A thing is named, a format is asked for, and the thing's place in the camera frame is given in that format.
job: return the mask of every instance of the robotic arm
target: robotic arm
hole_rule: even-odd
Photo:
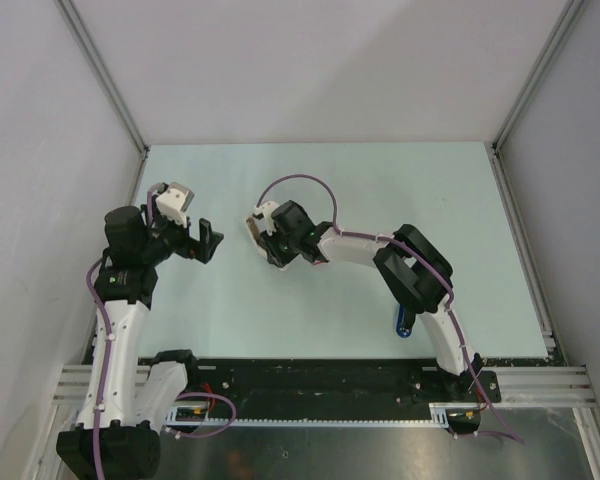
[[[60,433],[56,444],[81,480],[102,473],[107,480],[152,477],[167,412],[187,386],[195,386],[195,358],[179,350],[158,354],[137,397],[135,391],[138,342],[158,281],[156,266],[174,253],[206,264],[224,238],[204,219],[199,220],[199,240],[190,237],[185,211],[192,199],[193,192],[182,185],[161,184],[143,206],[146,222],[135,206],[105,216],[109,246],[92,291],[103,308],[97,313],[89,389],[76,429]]]
[[[474,370],[482,367],[480,356],[473,348],[467,342],[460,345],[449,315],[453,306],[448,306],[449,297],[440,281],[420,261],[409,266],[407,261],[411,256],[390,241],[382,240],[386,236],[343,234],[332,222],[315,225],[306,211],[293,201],[283,205],[269,201],[256,206],[246,223],[259,253],[280,270],[285,270],[297,256],[310,263],[343,261],[376,268],[396,301],[405,308],[403,328],[411,329],[416,314],[420,316],[441,369],[462,375],[468,368],[463,348],[472,359]],[[403,225],[389,237],[417,252],[452,285],[451,265],[416,227]]]

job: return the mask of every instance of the blue object on table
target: blue object on table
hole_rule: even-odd
[[[400,338],[409,338],[411,336],[410,328],[403,328],[404,323],[404,307],[399,305],[398,308],[398,320],[396,322],[396,333]]]

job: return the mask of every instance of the white wall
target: white wall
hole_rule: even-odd
[[[566,0],[76,0],[150,144],[492,140]]]
[[[83,347],[85,272],[138,161],[54,3],[0,0],[0,479]]]
[[[600,0],[504,149],[570,358],[600,401]]]

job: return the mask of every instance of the light blue table surface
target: light blue table surface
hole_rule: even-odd
[[[395,333],[397,304],[369,267],[296,259],[279,272],[244,227],[273,180],[308,173],[326,181],[349,230],[417,226],[454,268],[456,305],[469,341],[486,357],[542,357],[546,349],[482,143],[154,146],[137,203],[152,184],[195,192],[189,207],[225,240],[202,265],[173,257],[158,268],[140,354],[190,348],[201,357],[422,358],[435,356],[420,322]],[[331,219],[318,184],[285,182],[268,199],[293,199],[315,223]]]

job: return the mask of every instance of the gray floor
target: gray floor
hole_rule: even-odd
[[[588,480],[571,410],[516,410],[526,445],[454,441],[433,429],[231,428],[206,440],[163,435],[156,480]],[[490,416],[483,428],[495,428]]]

